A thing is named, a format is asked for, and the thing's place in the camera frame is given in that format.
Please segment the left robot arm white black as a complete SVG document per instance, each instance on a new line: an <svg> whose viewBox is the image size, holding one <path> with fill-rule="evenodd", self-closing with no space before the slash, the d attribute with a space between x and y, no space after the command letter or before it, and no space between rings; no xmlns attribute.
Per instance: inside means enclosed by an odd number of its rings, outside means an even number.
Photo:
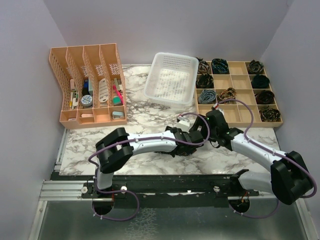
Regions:
<svg viewBox="0 0 320 240"><path fill-rule="evenodd" d="M201 132L183 131L177 127L167 126L164 132L157 134L133 134L118 127L95 144L99 152L97 180L93 191L97 196L106 197L111 190L114 172L120 170L132 157L145 153L161 153L175 156L189 156L203 145L205 138Z"/></svg>

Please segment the navy floral tie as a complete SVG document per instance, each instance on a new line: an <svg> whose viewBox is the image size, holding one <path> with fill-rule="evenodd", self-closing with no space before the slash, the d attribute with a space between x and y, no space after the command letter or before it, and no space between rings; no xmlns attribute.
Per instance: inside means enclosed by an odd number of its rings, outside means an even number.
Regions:
<svg viewBox="0 0 320 240"><path fill-rule="evenodd" d="M196 148L188 148L188 149L175 149L172 152L172 156L182 156L182 157L187 157L192 155L193 153L195 153L197 151Z"/></svg>

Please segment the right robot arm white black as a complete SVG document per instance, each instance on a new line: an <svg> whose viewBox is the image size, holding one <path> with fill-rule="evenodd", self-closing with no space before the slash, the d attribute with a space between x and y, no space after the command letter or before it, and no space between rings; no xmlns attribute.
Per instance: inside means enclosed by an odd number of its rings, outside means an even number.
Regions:
<svg viewBox="0 0 320 240"><path fill-rule="evenodd" d="M248 137L238 128L230 128L219 110L198 116L189 131L198 131L204 139L244 155L267 170L266 173L259 173L244 169L235 174L229 189L236 196L256 190L274 194L280 202L291 205L305 197L308 191L317 190L298 152L275 150Z"/></svg>

